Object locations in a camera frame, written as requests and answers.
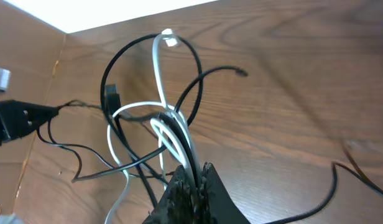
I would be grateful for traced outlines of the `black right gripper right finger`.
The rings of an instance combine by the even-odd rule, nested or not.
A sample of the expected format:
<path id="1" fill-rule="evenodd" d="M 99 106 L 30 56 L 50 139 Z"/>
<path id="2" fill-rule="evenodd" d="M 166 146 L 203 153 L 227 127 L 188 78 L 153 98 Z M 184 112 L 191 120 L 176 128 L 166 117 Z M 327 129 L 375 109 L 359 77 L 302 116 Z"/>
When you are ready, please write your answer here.
<path id="1" fill-rule="evenodd" d="M 201 223 L 250 224 L 232 201 L 212 163 L 205 162 L 201 178 L 198 209 Z"/>

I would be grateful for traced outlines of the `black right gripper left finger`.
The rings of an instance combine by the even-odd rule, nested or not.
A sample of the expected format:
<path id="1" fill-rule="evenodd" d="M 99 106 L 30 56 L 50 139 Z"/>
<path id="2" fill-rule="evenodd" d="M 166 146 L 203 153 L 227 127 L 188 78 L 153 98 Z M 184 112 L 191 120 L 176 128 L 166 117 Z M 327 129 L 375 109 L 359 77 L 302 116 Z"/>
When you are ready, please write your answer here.
<path id="1" fill-rule="evenodd" d="M 192 224 L 196 223 L 192 205 L 191 187 L 183 166 L 173 172 L 169 185 L 157 206 L 143 224 Z"/>

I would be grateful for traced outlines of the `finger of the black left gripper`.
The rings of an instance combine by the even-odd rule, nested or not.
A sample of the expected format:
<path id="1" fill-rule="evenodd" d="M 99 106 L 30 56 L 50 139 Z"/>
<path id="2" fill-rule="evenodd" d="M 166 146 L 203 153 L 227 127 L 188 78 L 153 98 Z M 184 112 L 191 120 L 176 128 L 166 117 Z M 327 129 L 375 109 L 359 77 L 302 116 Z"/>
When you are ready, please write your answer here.
<path id="1" fill-rule="evenodd" d="M 59 108 L 16 100 L 0 101 L 0 146 L 23 138 L 58 115 Z"/>

